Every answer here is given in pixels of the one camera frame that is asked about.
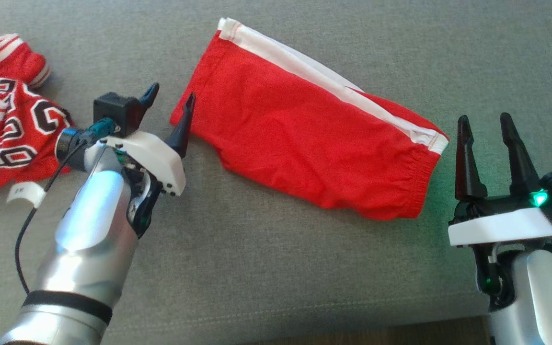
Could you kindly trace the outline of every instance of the gray fabric surface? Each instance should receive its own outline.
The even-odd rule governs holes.
[[[451,139],[467,114],[491,194],[509,184],[502,111],[513,115],[539,173],[552,171],[552,1],[0,0],[0,35],[19,33],[44,53],[53,76],[40,92],[81,126],[97,96],[137,96],[159,81],[142,129],[164,138],[219,17],[405,105]],[[184,163],[187,189],[157,204],[105,344],[232,344],[485,312],[472,252],[448,242],[453,144],[421,216],[388,222],[246,181],[197,138]],[[22,248],[29,282],[85,177],[61,177],[33,220]],[[0,190],[0,335],[24,299],[12,250],[29,211],[5,205],[6,194]]]

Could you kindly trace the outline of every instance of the black band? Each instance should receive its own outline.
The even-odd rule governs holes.
[[[107,304],[77,293],[36,290],[29,292],[29,295],[24,300],[23,307],[31,304],[48,304],[73,308],[99,317],[106,325],[109,325],[110,319],[112,319],[112,308]]]

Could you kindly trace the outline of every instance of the wooden floor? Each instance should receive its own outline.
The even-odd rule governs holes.
[[[488,345],[483,317],[423,323],[359,333],[261,341],[249,345]]]

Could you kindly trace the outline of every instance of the garment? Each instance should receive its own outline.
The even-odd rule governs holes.
[[[45,179],[57,169],[55,143],[70,117],[31,91],[49,75],[46,59],[18,35],[0,37],[0,187]]]
[[[223,166],[325,208],[415,218],[449,138],[304,54],[221,19],[172,113],[195,92],[192,133]]]

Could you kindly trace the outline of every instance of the glowing green light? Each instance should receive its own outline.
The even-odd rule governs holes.
[[[538,192],[534,192],[532,195],[532,203],[534,206],[539,207],[548,199],[548,194],[545,190],[541,189]]]

